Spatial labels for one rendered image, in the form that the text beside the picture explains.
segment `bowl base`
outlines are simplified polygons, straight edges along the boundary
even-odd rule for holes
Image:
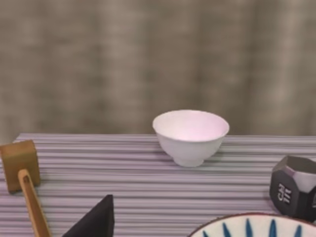
[[[186,160],[182,160],[182,159],[173,159],[173,161],[179,165],[179,166],[183,166],[183,167],[198,167],[200,165],[202,165],[204,163],[204,160],[190,160],[190,161],[186,161]]]

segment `blurred background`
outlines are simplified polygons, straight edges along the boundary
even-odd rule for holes
[[[0,143],[153,133],[177,109],[316,135],[315,63],[314,0],[1,0]]]

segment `tabletop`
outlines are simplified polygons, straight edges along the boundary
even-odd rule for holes
[[[16,141],[28,139],[38,151],[36,190],[54,237],[108,194],[116,237],[185,237],[223,215],[274,213],[273,166],[287,154],[316,161],[316,137],[228,136],[197,168],[176,165],[154,135],[21,134]],[[1,163],[0,236],[33,236],[23,195],[8,194]]]

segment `dumbbell handle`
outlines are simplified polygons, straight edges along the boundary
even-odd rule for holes
[[[29,172],[26,169],[21,169],[18,172],[18,179],[24,194],[35,237],[51,237]]]

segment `wooden mallet head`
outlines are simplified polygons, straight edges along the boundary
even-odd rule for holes
[[[34,185],[40,184],[40,169],[34,142],[27,140],[0,147],[0,155],[9,193],[20,191],[18,172],[26,169]]]

